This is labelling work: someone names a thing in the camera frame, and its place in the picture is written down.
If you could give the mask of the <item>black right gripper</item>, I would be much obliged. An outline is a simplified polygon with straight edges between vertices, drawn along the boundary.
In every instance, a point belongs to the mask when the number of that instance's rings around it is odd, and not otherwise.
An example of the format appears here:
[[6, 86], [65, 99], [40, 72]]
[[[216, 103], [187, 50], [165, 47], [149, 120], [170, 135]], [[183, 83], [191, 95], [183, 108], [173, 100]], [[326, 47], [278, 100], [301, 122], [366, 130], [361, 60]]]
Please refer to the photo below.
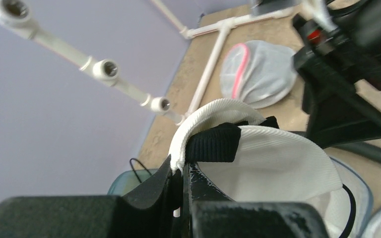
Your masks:
[[[327, 43], [352, 58], [362, 78], [381, 91], [381, 0], [360, 0], [331, 9], [329, 0], [304, 0], [302, 7]], [[381, 111], [340, 76], [304, 76], [302, 109], [309, 114], [306, 137], [321, 148], [381, 139]]]

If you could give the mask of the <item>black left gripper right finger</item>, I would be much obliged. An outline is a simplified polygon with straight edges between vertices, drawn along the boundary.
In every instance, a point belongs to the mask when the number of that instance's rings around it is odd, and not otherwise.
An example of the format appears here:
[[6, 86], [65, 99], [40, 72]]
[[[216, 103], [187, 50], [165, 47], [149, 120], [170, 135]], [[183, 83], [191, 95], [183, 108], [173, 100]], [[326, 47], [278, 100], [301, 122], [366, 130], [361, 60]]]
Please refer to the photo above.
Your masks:
[[183, 177], [184, 238], [326, 238], [316, 209], [301, 202], [237, 202], [220, 191], [197, 164]]

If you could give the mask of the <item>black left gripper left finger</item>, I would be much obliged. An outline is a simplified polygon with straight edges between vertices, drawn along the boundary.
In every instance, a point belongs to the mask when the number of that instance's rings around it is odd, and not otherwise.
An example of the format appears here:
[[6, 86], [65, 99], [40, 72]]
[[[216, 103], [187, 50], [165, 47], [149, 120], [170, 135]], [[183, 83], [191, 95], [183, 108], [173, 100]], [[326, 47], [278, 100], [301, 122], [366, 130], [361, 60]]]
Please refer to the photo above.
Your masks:
[[183, 177], [170, 159], [124, 196], [19, 196], [0, 203], [0, 238], [168, 238]]

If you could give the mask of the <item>white and black bra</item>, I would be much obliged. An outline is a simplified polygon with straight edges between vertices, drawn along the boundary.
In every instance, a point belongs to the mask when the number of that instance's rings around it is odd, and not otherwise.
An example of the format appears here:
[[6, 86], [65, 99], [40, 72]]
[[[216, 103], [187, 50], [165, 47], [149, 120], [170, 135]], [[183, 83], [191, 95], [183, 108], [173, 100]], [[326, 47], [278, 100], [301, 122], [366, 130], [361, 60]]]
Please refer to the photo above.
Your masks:
[[251, 106], [217, 99], [199, 108], [178, 128], [169, 148], [170, 167], [185, 165], [191, 136], [220, 125], [237, 130], [231, 161], [203, 162], [200, 169], [229, 198], [238, 202], [305, 202], [320, 213], [331, 238], [355, 238], [362, 216], [352, 187], [356, 175], [310, 140], [265, 126], [266, 119]]

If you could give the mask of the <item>small pink-zip mesh bag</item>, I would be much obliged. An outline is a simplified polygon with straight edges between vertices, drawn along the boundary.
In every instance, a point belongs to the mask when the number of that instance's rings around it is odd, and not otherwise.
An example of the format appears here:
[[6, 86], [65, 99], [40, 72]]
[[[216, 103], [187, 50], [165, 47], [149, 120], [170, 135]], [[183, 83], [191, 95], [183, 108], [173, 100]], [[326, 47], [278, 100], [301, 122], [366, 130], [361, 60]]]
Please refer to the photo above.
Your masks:
[[296, 82], [294, 54], [287, 46], [261, 40], [234, 45], [219, 74], [222, 97], [242, 101], [254, 109], [279, 102]]

